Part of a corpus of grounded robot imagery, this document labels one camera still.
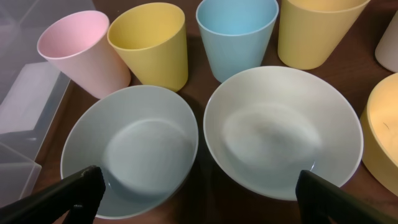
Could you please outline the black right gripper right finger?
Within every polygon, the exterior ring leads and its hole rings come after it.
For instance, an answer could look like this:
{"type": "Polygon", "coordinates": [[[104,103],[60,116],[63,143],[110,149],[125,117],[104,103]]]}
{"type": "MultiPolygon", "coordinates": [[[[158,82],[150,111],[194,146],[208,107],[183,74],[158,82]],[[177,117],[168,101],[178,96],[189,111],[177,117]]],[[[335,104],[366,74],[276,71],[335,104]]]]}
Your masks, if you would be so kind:
{"type": "Polygon", "coordinates": [[[395,218],[355,199],[309,170],[300,172],[295,194],[302,223],[391,223],[395,218]]]}

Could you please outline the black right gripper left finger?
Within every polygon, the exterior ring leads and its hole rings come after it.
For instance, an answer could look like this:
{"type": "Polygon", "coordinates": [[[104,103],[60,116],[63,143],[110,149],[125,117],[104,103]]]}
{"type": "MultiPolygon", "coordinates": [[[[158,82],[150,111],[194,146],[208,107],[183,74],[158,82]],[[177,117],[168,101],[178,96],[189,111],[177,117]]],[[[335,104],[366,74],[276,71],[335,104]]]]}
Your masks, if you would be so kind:
{"type": "Polygon", "coordinates": [[[93,223],[106,186],[100,167],[86,167],[1,208],[1,223],[93,223]]]}

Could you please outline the light blue bowl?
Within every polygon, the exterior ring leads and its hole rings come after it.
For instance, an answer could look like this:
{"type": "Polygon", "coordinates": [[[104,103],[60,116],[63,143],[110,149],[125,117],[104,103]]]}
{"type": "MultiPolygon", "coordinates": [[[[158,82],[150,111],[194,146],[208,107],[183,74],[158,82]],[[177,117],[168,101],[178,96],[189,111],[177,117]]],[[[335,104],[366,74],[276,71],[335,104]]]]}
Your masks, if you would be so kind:
{"type": "Polygon", "coordinates": [[[187,178],[197,151],[197,120],[181,96],[159,86],[130,86],[97,101],[75,123],[60,175],[100,167],[106,190],[96,215],[120,220],[169,199],[187,178]]]}

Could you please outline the white bowl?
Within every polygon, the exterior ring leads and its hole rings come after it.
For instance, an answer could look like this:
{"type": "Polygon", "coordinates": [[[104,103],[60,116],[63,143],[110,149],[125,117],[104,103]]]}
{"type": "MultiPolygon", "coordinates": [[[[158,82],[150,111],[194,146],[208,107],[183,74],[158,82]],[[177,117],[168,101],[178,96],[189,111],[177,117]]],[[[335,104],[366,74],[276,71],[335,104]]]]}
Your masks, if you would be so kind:
{"type": "Polygon", "coordinates": [[[231,179],[278,200],[296,200],[303,170],[344,185],[364,149],[349,101],[321,78],[289,67],[256,67],[227,79],[207,103],[203,130],[231,179]]]}

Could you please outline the yellow bowl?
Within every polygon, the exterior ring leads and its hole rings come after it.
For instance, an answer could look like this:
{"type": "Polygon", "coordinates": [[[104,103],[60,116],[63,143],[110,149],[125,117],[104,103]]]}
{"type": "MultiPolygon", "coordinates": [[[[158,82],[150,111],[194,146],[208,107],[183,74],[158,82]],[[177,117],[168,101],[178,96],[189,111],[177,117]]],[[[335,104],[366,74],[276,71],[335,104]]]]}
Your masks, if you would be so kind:
{"type": "Polygon", "coordinates": [[[360,117],[364,136],[362,161],[373,177],[397,195],[397,74],[381,80],[360,117]]]}

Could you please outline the cream white cup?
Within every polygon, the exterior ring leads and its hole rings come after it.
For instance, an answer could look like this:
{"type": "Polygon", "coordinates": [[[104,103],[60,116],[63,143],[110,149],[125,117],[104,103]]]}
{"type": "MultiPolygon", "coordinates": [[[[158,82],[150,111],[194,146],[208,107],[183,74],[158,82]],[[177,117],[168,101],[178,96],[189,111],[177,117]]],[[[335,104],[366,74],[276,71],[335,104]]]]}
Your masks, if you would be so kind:
{"type": "Polygon", "coordinates": [[[398,20],[396,12],[381,37],[374,53],[379,64],[394,73],[397,73],[397,26],[398,20]]]}

